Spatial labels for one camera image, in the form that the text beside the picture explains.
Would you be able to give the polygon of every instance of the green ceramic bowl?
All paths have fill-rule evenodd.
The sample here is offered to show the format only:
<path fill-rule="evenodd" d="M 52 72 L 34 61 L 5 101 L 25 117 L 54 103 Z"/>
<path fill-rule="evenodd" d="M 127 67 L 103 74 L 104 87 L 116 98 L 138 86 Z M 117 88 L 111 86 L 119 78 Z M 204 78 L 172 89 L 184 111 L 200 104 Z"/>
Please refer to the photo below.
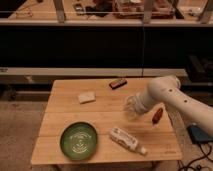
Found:
<path fill-rule="evenodd" d="M 96 150 L 97 132 L 86 122 L 76 122 L 65 129 L 61 136 L 62 152 L 71 160 L 89 158 Z"/>

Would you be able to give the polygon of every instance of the wooden table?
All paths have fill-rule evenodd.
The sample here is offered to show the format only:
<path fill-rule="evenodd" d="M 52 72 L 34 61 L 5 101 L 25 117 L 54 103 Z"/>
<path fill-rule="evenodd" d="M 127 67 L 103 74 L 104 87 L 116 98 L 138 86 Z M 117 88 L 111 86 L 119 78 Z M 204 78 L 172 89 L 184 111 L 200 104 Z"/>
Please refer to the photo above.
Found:
<path fill-rule="evenodd" d="M 167 112 L 160 122 L 152 124 L 152 117 L 159 104 L 148 114 L 134 122 L 124 116 L 124 99 L 142 91 L 148 78 L 127 79 L 128 83 L 111 90 L 109 82 L 114 79 L 58 80 L 54 82 L 45 110 L 40 132 L 32 154 L 33 165 L 114 163 L 136 161 L 163 161 L 181 159 L 181 151 Z M 78 94 L 94 91 L 96 101 L 79 104 Z M 92 124 L 98 133 L 95 154 L 85 161 L 71 161 L 61 152 L 59 141 L 65 128 L 77 121 Z M 138 138 L 147 148 L 146 156 L 130 152 L 109 138 L 109 131 L 118 126 Z"/>

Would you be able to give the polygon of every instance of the black cable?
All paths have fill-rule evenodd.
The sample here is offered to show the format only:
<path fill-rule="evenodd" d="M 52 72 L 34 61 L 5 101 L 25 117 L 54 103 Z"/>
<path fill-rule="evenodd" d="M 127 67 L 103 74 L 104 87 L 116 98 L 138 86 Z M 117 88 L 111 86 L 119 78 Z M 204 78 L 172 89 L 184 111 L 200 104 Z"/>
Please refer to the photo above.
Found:
<path fill-rule="evenodd" d="M 197 159 L 194 159 L 194 160 L 190 161 L 186 166 L 183 166 L 183 167 L 179 168 L 178 171 L 182 171 L 182 170 L 188 171 L 188 169 L 192 169 L 192 170 L 195 170 L 195 171 L 199 171 L 197 168 L 191 167 L 192 163 L 194 163 L 194 162 L 196 162 L 196 161 L 198 161 L 198 160 L 202 160 L 202 159 L 204 159 L 204 158 L 207 158 L 207 157 L 211 154 L 211 152 L 212 152 L 212 146 L 209 146 L 209 152 L 208 152 L 207 154 L 204 153 L 203 156 L 201 156 L 201 157 L 199 157 L 199 158 L 197 158 Z"/>
<path fill-rule="evenodd" d="M 212 171 L 212 169 L 211 169 L 210 167 L 207 167 L 207 166 L 201 167 L 201 169 L 202 169 L 202 170 L 203 170 L 203 169 L 208 169 L 209 171 Z"/>
<path fill-rule="evenodd" d="M 178 160 L 178 166 L 179 166 L 179 169 L 184 166 L 184 164 L 183 164 L 183 162 L 181 160 Z"/>
<path fill-rule="evenodd" d="M 202 146 L 200 145 L 199 147 L 200 147 L 201 152 L 202 152 L 204 155 L 206 155 L 206 153 L 203 151 Z M 207 158 L 210 162 L 213 163 L 213 160 L 212 160 L 211 158 L 209 158 L 208 156 L 206 156 L 206 158 Z"/>

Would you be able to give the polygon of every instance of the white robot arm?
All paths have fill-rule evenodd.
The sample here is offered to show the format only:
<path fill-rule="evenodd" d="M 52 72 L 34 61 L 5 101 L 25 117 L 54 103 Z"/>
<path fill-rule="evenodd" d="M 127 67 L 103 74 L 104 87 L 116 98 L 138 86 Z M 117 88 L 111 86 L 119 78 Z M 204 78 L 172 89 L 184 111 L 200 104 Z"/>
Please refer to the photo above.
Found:
<path fill-rule="evenodd" d="M 187 96 L 179 89 L 180 81 L 176 76 L 154 78 L 143 92 L 127 99 L 125 109 L 141 115 L 157 103 L 163 102 L 176 108 L 213 136 L 213 108 Z"/>

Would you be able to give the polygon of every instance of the floor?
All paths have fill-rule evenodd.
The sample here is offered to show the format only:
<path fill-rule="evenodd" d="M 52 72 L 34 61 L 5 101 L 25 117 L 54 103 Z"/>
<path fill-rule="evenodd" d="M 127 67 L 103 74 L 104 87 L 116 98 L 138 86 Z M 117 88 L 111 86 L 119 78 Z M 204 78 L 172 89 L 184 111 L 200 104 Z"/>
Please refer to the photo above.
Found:
<path fill-rule="evenodd" d="M 39 127 L 47 105 L 50 91 L 17 91 L 16 96 L 11 97 L 10 91 L 1 91 L 0 94 L 0 170 L 2 171 L 53 171 L 50 166 L 32 166 L 30 158 L 38 135 Z M 187 164 L 192 159 L 202 156 L 200 149 L 191 143 L 185 126 L 189 121 L 167 107 L 173 127 L 175 129 L 182 154 L 182 162 Z M 198 161 L 213 170 L 213 164 L 207 159 Z M 72 171 L 149 171 L 145 164 L 97 164 L 60 166 L 63 170 Z M 158 165 L 157 171 L 177 171 L 177 161 L 165 161 Z"/>

